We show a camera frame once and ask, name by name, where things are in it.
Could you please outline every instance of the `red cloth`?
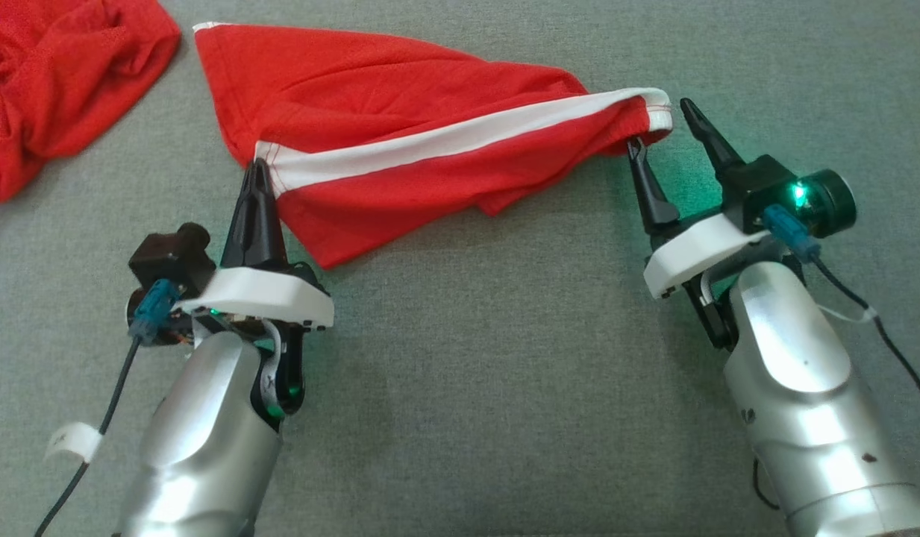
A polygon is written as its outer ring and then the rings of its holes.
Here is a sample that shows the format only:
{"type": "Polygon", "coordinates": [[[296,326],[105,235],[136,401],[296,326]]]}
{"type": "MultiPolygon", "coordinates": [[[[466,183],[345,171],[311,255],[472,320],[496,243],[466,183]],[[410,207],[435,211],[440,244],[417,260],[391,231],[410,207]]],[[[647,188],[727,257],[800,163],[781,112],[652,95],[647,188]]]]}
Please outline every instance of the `red cloth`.
{"type": "Polygon", "coordinates": [[[228,149],[268,162],[280,217],[326,269],[472,205],[495,215],[672,128],[660,89],[590,95],[561,69],[390,35],[195,30],[228,149]]]}
{"type": "Polygon", "coordinates": [[[155,0],[0,0],[0,201],[114,125],[180,38],[155,0]]]}

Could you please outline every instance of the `white trim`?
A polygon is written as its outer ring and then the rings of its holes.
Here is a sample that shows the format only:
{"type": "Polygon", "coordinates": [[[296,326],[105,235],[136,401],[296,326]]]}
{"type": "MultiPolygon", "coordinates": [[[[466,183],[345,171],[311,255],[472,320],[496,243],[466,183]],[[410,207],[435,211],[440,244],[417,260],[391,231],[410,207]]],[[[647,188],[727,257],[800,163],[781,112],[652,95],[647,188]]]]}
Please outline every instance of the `white trim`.
{"type": "Polygon", "coordinates": [[[570,119],[591,116],[634,96],[645,99],[650,131],[672,129],[671,102],[664,91],[627,88],[529,104],[415,135],[320,153],[305,153],[279,143],[259,140],[254,155],[265,160],[276,155],[276,159],[268,160],[268,164],[278,175],[275,194],[280,196],[288,190],[328,180],[357,177],[434,157],[474,151],[570,119]]]}
{"type": "Polygon", "coordinates": [[[194,33],[197,34],[198,31],[210,30],[211,28],[217,28],[219,26],[231,26],[231,23],[230,22],[214,22],[214,21],[201,22],[199,24],[192,26],[191,28],[194,30],[194,33]]]}

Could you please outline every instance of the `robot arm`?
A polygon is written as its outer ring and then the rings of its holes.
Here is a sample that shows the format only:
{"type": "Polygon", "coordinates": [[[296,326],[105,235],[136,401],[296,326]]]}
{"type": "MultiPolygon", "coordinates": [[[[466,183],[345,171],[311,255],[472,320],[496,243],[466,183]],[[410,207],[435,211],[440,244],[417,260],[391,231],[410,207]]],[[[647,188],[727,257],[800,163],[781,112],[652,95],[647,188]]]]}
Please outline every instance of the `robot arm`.
{"type": "Polygon", "coordinates": [[[190,290],[159,341],[190,341],[194,351],[143,436],[121,537],[254,535],[280,424],[303,402],[303,337],[334,323],[312,269],[287,263],[262,160],[245,174],[217,271],[208,240],[185,224],[149,236],[129,262],[143,285],[136,296],[161,278],[190,290]]]}
{"type": "Polygon", "coordinates": [[[682,99],[682,110],[722,183],[722,206],[679,219],[631,140],[654,249],[650,292],[684,289],[713,346],[731,351],[725,381],[791,535],[920,537],[920,497],[868,388],[805,289],[801,264],[764,228],[771,204],[818,237],[850,227],[851,191],[829,170],[797,178],[772,157],[746,164],[694,103],[682,99]]]}

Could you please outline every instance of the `green light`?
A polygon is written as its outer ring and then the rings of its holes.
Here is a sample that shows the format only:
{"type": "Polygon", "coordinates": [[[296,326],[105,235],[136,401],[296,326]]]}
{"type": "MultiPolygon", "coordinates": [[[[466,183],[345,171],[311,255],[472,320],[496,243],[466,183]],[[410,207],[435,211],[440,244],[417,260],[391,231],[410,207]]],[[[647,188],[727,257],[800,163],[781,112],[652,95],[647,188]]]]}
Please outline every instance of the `green light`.
{"type": "Polygon", "coordinates": [[[284,411],[280,409],[280,407],[276,407],[276,406],[269,406],[268,414],[270,414],[271,417],[275,419],[283,419],[283,418],[286,418],[287,416],[286,414],[284,414],[284,411]]]}
{"type": "Polygon", "coordinates": [[[808,203],[808,191],[807,188],[804,188],[800,184],[796,184],[795,189],[792,191],[795,196],[795,208],[804,207],[808,203]]]}

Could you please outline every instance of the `gray fabric surface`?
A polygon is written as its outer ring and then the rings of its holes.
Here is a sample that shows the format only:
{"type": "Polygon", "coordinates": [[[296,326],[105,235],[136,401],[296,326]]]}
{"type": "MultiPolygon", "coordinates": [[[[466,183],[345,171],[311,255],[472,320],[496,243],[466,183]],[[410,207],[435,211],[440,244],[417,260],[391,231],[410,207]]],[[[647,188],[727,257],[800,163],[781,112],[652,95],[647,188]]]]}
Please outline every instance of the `gray fabric surface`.
{"type": "MultiPolygon", "coordinates": [[[[162,81],[0,207],[0,535],[31,534],[75,471],[41,461],[51,432],[101,419],[139,241],[193,220],[220,254],[241,173],[187,30],[201,21],[402,34],[563,67],[592,91],[691,96],[745,156],[851,180],[859,224],[825,257],[920,371],[920,1],[164,4],[186,34],[162,81]]],[[[651,162],[691,212],[716,190],[686,131],[651,162]]],[[[783,534],[751,492],[726,356],[684,296],[648,297],[645,254],[626,166],[592,160],[496,219],[463,212],[324,275],[337,326],[310,337],[258,534],[783,534]]],[[[872,330],[839,332],[920,482],[913,385],[872,330]]],[[[140,353],[51,534],[110,533],[183,354],[140,353]]]]}

